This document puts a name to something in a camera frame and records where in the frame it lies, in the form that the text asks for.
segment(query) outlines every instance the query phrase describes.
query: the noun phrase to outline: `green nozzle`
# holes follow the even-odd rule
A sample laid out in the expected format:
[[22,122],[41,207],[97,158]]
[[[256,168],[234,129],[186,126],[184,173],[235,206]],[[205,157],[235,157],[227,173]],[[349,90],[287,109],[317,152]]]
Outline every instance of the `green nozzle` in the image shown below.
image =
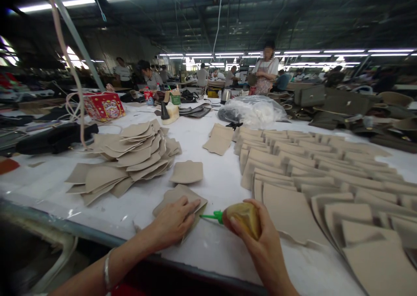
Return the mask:
[[222,211],[215,211],[213,212],[213,215],[200,215],[201,218],[209,218],[209,219],[216,219],[220,224],[223,224],[223,218],[222,218],[223,212]]

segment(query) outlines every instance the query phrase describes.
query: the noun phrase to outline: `red patterned box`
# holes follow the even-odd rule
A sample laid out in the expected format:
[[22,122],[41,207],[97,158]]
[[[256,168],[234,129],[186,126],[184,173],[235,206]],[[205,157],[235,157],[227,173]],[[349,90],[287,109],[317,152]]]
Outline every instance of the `red patterned box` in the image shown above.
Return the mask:
[[84,93],[84,103],[88,115],[100,122],[126,116],[117,93]]

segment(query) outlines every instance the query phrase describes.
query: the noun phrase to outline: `silver bracelet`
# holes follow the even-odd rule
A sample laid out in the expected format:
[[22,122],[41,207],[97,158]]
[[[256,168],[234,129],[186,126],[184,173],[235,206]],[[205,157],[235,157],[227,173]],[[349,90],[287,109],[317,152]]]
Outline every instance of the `silver bracelet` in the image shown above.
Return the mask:
[[109,253],[107,254],[106,260],[104,262],[104,284],[108,292],[112,289],[112,286],[110,284],[110,278],[109,278],[109,259],[110,259],[110,254],[113,250],[114,248],[112,248],[109,251]]

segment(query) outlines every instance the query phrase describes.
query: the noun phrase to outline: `striped shirt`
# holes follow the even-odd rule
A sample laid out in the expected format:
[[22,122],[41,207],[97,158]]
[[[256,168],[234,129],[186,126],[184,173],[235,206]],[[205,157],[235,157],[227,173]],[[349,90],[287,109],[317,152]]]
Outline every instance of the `striped shirt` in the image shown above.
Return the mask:
[[145,76],[145,81],[146,81],[146,84],[148,85],[149,89],[151,89],[151,90],[156,90],[156,84],[157,83],[159,83],[159,88],[161,88],[163,83],[164,83],[162,81],[161,76],[155,71],[152,71],[152,75],[151,75],[150,78],[148,76]]

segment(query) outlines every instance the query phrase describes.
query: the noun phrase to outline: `clear plastic bag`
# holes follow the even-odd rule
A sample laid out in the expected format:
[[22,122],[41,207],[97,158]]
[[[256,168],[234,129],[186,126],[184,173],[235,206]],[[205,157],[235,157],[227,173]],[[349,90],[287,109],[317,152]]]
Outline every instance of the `clear plastic bag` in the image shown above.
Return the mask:
[[219,119],[243,123],[251,128],[267,128],[286,116],[284,108],[264,95],[238,96],[228,100],[218,111]]

